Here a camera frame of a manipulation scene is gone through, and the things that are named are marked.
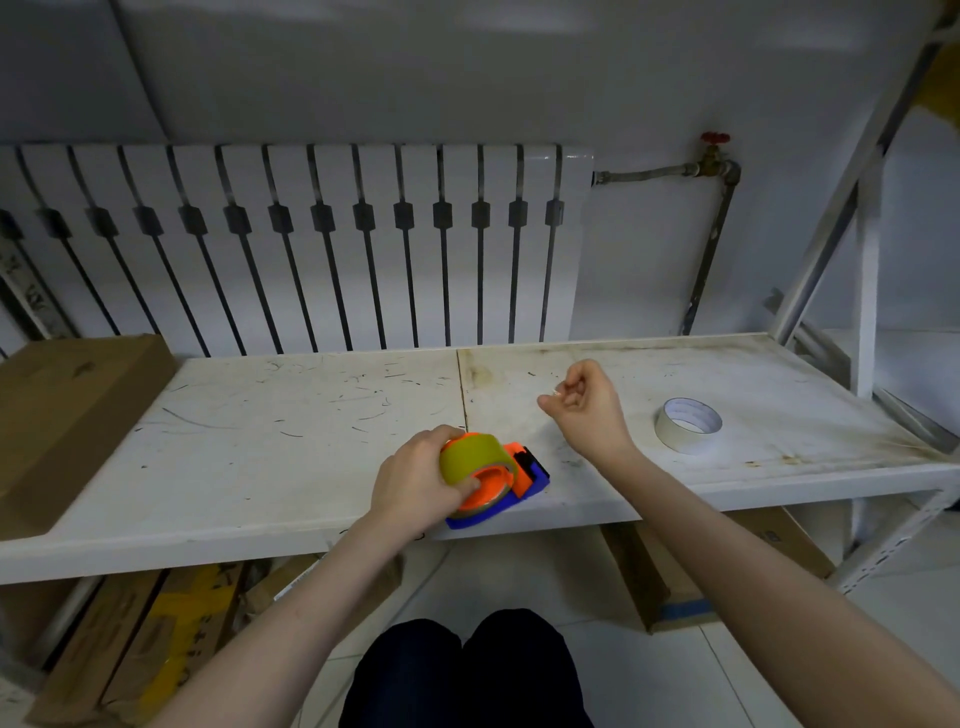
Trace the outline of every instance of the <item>shelf surface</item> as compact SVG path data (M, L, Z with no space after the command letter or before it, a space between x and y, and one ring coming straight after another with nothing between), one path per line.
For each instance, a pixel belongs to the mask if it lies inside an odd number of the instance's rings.
M0 543L0 583L326 550L366 512L382 460L441 423L523 443L552 483L433 538L634 519L536 405L585 357L611 375L640 447L719 508L960 481L960 465L765 334L191 359L49 533ZM671 397L723 417L712 452L657 439Z

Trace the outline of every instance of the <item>cardboard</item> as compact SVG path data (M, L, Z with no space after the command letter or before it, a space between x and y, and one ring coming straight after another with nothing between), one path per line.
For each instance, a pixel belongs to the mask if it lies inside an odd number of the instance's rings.
M784 508L753 508L726 515L818 578L833 573L832 562ZM600 530L649 633L719 620L646 522L608 523Z
M0 541L49 531L176 371L152 334L35 341L0 365Z
M226 642L243 564L173 569L103 696L127 725L149 722Z
M312 553L291 556L286 562L263 577L243 595L247 614L251 617L257 617L266 612L267 607L282 595L284 589L290 587L296 579L303 576L308 570L312 570L320 563L321 558L323 558L322 554Z
M244 596L247 613L257 617L267 611L267 608L283 598L294 582L305 576L320 563L323 555L306 554L292 556L285 564L274 570L269 576L256 584ZM403 581L403 558L396 556L390 560L373 580L364 595L360 597L356 608L350 613L344 625L341 639L352 632L360 622L370 616L374 609L380 606Z
M153 594L159 571L104 579L27 714L34 725L79 725L104 717L100 699Z

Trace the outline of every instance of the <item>orange tape dispenser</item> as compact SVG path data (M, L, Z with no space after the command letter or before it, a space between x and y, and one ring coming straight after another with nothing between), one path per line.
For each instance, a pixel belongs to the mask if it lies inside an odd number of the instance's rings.
M471 476L480 481L480 487L447 518L450 528L485 521L535 496L550 483L549 473L529 449L520 443L500 445L483 432L468 432L444 445L440 472L450 485Z

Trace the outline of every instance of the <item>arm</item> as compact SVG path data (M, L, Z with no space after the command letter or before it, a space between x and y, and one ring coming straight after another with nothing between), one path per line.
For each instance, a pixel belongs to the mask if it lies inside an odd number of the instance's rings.
M574 364L539 404L650 523L803 725L960 725L960 694L909 647L647 459L599 364Z
M440 448L462 434L441 425L388 457L373 486L370 512L309 576L183 686L152 728L289 728L377 573L479 485L469 478L451 488L440 476Z

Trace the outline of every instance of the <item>knee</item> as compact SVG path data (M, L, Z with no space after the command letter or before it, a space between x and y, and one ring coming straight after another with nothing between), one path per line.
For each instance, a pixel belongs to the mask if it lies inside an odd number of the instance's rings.
M484 619L480 626L506 634L556 631L550 622L530 609L501 609Z
M377 641L393 648L406 645L415 646L418 649L429 648L432 645L448 647L452 643L456 643L457 648L460 647L460 638L433 619L411 619L395 624L380 635Z

